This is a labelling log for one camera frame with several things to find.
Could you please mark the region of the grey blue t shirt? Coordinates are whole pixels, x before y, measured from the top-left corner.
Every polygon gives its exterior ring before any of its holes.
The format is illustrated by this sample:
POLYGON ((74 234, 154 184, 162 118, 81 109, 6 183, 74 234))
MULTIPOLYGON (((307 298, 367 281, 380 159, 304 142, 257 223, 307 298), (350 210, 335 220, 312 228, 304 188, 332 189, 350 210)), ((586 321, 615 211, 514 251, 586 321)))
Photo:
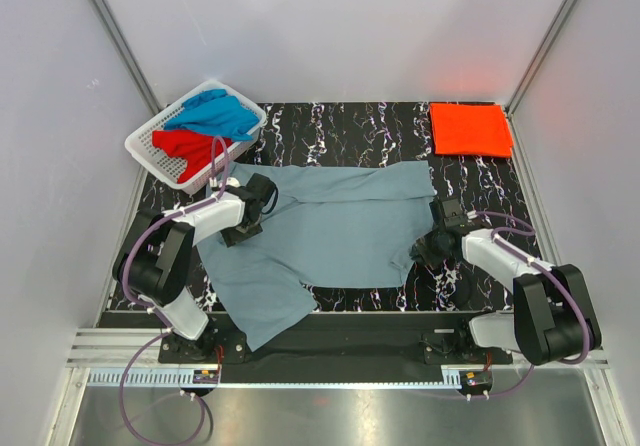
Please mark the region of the grey blue t shirt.
POLYGON ((235 163, 242 183, 255 173, 279 191, 262 232, 228 247, 219 234, 197 249, 213 289, 255 351, 316 307, 309 286, 397 288, 414 242, 433 227, 429 166, 384 168, 235 163))

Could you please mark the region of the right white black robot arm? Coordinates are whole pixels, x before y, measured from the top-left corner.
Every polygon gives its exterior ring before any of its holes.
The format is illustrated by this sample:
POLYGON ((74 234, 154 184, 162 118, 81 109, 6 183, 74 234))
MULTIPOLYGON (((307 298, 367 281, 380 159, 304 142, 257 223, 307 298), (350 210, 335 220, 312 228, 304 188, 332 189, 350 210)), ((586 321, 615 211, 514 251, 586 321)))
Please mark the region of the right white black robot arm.
POLYGON ((507 233, 533 237, 534 228, 506 214, 466 212, 455 198, 430 204, 434 227, 413 245, 428 267, 464 261, 498 281, 512 296, 510 311, 482 313, 454 337, 454 350, 476 362, 490 348, 518 352, 529 363, 579 364, 601 347, 602 333, 581 270, 554 265, 510 243, 507 233))

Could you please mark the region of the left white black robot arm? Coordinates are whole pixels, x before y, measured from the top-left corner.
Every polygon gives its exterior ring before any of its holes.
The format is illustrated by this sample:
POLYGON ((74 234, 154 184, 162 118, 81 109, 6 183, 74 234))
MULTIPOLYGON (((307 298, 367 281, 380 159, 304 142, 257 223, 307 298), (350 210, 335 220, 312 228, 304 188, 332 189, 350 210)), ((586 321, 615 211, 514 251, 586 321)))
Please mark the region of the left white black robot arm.
POLYGON ((183 208, 141 209, 116 256, 112 277, 130 301, 158 315, 182 338, 181 350, 190 359, 206 361, 215 352, 216 338, 186 287, 192 250, 216 234, 227 247, 256 236, 277 199, 275 183, 255 173, 244 185, 229 178, 209 197, 183 208))

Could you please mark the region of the red t shirt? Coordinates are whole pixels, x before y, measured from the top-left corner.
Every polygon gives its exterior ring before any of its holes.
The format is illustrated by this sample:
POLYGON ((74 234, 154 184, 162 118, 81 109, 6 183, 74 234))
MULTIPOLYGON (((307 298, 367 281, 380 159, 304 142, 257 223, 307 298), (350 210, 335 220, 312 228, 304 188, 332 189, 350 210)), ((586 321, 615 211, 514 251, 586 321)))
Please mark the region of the red t shirt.
POLYGON ((185 161, 179 167, 177 183, 183 184, 196 176, 206 167, 211 168, 212 161, 224 153, 225 144, 229 148, 233 141, 222 138, 216 141, 213 136, 202 135, 190 130, 156 130, 151 136, 152 145, 162 150, 169 158, 185 161))

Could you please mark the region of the black marble pattern mat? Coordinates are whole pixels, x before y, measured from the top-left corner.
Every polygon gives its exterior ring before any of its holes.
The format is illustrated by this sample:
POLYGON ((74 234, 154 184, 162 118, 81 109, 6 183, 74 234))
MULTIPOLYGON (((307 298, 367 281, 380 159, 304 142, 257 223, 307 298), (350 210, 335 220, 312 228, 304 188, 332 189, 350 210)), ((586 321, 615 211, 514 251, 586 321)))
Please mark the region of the black marble pattern mat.
MULTIPOLYGON (((425 102, 265 103, 267 123, 242 163, 272 166, 383 167, 425 160, 440 196, 457 196, 467 210, 530 219, 510 159, 435 154, 425 102)), ((319 312, 494 310, 510 294, 482 270, 448 262, 414 267, 396 289, 309 287, 319 312)))

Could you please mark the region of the white plastic laundry basket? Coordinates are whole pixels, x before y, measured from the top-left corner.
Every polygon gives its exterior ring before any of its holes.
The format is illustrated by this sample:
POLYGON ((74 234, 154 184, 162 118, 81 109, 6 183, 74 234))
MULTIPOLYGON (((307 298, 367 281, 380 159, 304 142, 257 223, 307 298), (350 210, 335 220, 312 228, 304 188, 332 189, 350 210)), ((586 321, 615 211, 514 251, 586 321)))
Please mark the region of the white plastic laundry basket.
MULTIPOLYGON (((130 155, 143 166, 155 178, 165 183, 174 190, 183 191, 185 194, 193 195, 202 189, 211 176, 211 164, 198 171, 193 177, 183 183, 178 182, 179 176, 186 170, 187 161, 182 158, 170 158, 163 150, 152 145, 152 133, 162 130, 165 123, 182 112, 182 104, 193 96, 212 89, 223 89, 229 95, 236 97, 241 105, 252 111, 257 117, 257 123, 248 131, 252 136, 250 141, 241 141, 231 144, 228 147, 229 160, 233 161, 247 152, 258 140, 261 128, 267 123, 266 112, 255 102, 217 80, 207 80, 195 88, 188 91, 182 97, 171 103, 164 110, 156 114, 125 140, 124 146, 130 155)), ((218 175, 224 167, 224 155, 221 154, 215 159, 215 172, 218 175)))

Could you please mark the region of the folded orange t shirt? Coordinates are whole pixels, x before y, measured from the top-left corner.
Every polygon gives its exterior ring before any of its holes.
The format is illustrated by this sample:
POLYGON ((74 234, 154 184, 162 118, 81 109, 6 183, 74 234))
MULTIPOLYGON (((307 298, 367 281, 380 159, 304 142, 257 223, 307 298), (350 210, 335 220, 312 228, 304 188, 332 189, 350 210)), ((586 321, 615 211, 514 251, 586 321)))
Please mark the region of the folded orange t shirt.
POLYGON ((431 103, 435 153, 510 158, 513 139, 499 105, 431 103))

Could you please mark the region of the aluminium frame rail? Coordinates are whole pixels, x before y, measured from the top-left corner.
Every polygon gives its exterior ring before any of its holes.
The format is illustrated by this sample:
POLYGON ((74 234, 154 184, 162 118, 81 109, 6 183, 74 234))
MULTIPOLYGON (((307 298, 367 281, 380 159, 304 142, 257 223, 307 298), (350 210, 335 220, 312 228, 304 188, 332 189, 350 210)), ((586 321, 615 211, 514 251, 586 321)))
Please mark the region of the aluminium frame rail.
POLYGON ((201 363, 180 359, 148 330, 82 330, 67 360, 83 368, 94 386, 181 388, 205 392, 216 387, 321 390, 491 390, 498 372, 526 369, 520 359, 497 351, 474 363, 441 360, 421 347, 407 356, 302 355, 247 353, 231 338, 201 363))

